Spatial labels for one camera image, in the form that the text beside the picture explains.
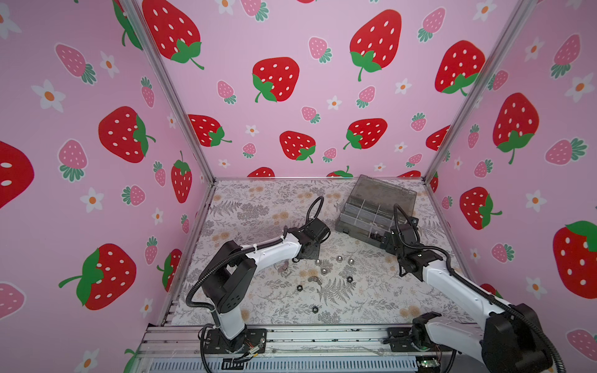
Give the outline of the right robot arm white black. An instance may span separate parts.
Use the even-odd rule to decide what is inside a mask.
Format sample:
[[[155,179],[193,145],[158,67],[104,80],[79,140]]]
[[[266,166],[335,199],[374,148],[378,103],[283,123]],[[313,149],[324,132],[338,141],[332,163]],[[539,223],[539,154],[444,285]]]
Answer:
[[[401,276],[411,274],[439,290],[474,321],[456,323],[439,312],[420,315],[406,338],[415,348],[443,345],[475,358],[490,372],[566,370],[536,312],[525,304],[509,304],[458,274],[446,250],[421,243],[414,218],[393,222],[386,240]]]

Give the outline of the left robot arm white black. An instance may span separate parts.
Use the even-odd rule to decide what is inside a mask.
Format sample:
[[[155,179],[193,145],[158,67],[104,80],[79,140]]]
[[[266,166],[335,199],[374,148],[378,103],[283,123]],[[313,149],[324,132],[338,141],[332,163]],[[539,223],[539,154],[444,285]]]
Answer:
[[[330,234],[324,222],[312,219],[298,228],[286,228],[280,236],[265,242],[243,246],[233,240],[225,242],[189,290],[185,304],[202,307],[194,301],[197,291],[202,290],[210,300],[205,308],[222,337],[228,342],[237,341],[246,333],[240,303],[254,275],[287,260],[317,260]]]

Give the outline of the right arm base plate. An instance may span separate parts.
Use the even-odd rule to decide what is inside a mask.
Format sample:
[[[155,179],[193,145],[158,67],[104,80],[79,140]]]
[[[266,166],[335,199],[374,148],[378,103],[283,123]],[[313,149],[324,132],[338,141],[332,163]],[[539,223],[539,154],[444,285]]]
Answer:
[[[421,352],[439,353],[451,352],[452,348],[432,342],[421,341],[415,336],[411,327],[396,326],[387,330],[388,335],[382,340],[382,344],[388,345],[393,352]]]

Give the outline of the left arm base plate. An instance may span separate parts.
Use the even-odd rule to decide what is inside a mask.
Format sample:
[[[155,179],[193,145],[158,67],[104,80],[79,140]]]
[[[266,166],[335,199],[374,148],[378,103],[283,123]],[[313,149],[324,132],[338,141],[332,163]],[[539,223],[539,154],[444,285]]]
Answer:
[[[219,329],[210,329],[202,351],[206,354],[255,354],[264,353],[267,343],[267,329],[249,328],[229,340]]]

